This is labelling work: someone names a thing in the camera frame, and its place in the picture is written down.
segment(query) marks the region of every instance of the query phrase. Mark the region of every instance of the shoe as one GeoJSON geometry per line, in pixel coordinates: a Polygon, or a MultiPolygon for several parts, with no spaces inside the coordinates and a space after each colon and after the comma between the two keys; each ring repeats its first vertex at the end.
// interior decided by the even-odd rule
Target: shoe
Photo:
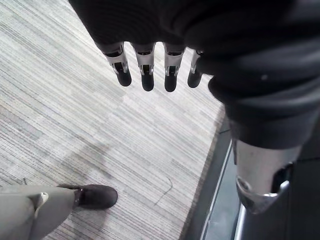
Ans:
{"type": "Polygon", "coordinates": [[[105,185],[67,185],[61,184],[59,188],[79,190],[76,194],[77,207],[84,209],[108,209],[116,204],[118,193],[115,189],[105,185]]]}

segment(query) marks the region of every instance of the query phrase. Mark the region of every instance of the gray pants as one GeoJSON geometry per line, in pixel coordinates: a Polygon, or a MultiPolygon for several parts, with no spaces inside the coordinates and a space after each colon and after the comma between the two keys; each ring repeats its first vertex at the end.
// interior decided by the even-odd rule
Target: gray pants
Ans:
{"type": "Polygon", "coordinates": [[[40,240],[71,213],[76,190],[49,186],[0,188],[0,240],[40,240]]]}

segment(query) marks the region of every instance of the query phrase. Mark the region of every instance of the black rubber fingertip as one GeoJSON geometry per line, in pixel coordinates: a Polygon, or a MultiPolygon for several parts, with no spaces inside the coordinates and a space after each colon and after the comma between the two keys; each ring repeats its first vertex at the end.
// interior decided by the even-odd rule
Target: black rubber fingertip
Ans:
{"type": "Polygon", "coordinates": [[[188,76],[188,86],[192,89],[198,87],[201,81],[201,76],[202,74],[197,70],[195,70],[194,73],[190,71],[188,76]]]}
{"type": "Polygon", "coordinates": [[[128,87],[131,84],[131,74],[129,71],[127,72],[123,72],[120,71],[117,75],[118,81],[119,83],[124,86],[124,87],[128,87]]]}
{"type": "Polygon", "coordinates": [[[141,75],[142,87],[145,91],[150,92],[154,89],[154,75],[144,74],[141,75]]]}
{"type": "Polygon", "coordinates": [[[167,92],[171,93],[176,89],[177,77],[174,75],[165,76],[164,78],[164,88],[167,92]]]}

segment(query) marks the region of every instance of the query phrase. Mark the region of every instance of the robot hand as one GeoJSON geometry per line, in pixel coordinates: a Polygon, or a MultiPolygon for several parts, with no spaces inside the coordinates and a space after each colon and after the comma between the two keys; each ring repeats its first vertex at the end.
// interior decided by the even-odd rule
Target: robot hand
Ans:
{"type": "Polygon", "coordinates": [[[237,188],[263,212],[285,191],[290,166],[320,107],[319,0],[69,0],[121,85],[131,83],[123,42],[136,52],[142,86],[153,89],[154,45],[164,42],[172,92],[185,46],[196,50],[188,84],[215,75],[236,151],[237,188]]]}

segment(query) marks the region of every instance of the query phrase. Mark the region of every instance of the robotic finger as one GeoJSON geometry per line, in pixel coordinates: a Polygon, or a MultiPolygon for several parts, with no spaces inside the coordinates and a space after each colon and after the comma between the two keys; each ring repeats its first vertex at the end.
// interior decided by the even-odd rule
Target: robotic finger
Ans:
{"type": "Polygon", "coordinates": [[[132,80],[125,53],[124,42],[108,45],[96,43],[96,45],[102,51],[110,66],[113,68],[119,83],[124,87],[129,86],[132,80]]]}
{"type": "Polygon", "coordinates": [[[154,88],[155,45],[156,43],[132,43],[141,73],[142,87],[147,92],[154,88]]]}
{"type": "Polygon", "coordinates": [[[165,42],[163,45],[165,69],[164,87],[167,92],[173,92],[177,86],[177,75],[185,52],[185,46],[165,42]]]}
{"type": "Polygon", "coordinates": [[[202,54],[203,54],[203,52],[202,51],[198,51],[198,50],[195,50],[193,52],[193,56],[192,56],[192,60],[191,60],[190,72],[189,72],[189,76],[188,76],[188,86],[190,88],[198,87],[198,85],[199,85],[199,83],[201,81],[202,73],[197,70],[196,62],[197,62],[198,58],[200,58],[200,56],[202,54]]]}

